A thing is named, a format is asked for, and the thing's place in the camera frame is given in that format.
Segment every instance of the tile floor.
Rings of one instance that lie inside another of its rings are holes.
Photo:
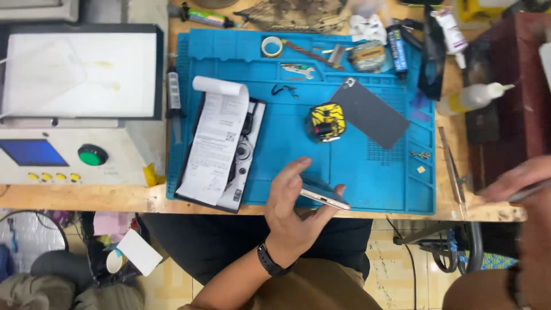
[[[406,236],[426,226],[424,221],[394,221],[393,224]],[[85,254],[84,245],[74,227],[66,230],[69,249]],[[413,272],[411,259],[405,247],[392,243],[395,233],[386,220],[375,220],[369,240],[367,255],[371,271],[364,289],[385,310],[413,309]],[[417,273],[417,308],[440,309],[448,287],[459,277],[459,272],[441,272],[432,256],[410,247]],[[148,277],[139,282],[145,292],[145,309],[175,310],[192,301],[202,289],[199,282],[185,273],[172,259],[159,265]]]

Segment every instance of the green button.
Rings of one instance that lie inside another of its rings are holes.
[[[80,157],[80,160],[90,166],[97,166],[100,165],[101,159],[98,155],[90,152],[83,152],[78,157]]]

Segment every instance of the qr code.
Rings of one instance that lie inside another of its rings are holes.
[[[228,134],[226,135],[226,141],[234,142],[235,141],[235,133],[228,131]]]

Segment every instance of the tape roll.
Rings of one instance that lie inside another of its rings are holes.
[[[277,52],[273,53],[273,54],[270,54],[266,51],[266,45],[270,44],[270,43],[274,43],[276,44],[279,49]],[[262,53],[266,56],[266,57],[269,57],[269,58],[276,58],[276,57],[279,57],[279,55],[281,55],[281,51],[283,51],[283,43],[281,42],[281,40],[276,37],[276,36],[269,36],[267,38],[265,38],[264,40],[262,40],[262,44],[260,46],[260,49],[262,50]]]

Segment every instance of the smartphone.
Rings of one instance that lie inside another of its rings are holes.
[[[319,201],[323,204],[330,205],[337,209],[348,211],[350,205],[342,198],[335,194],[334,188],[323,180],[311,177],[309,175],[300,174],[302,177],[302,190],[300,195],[308,197],[312,200]]]

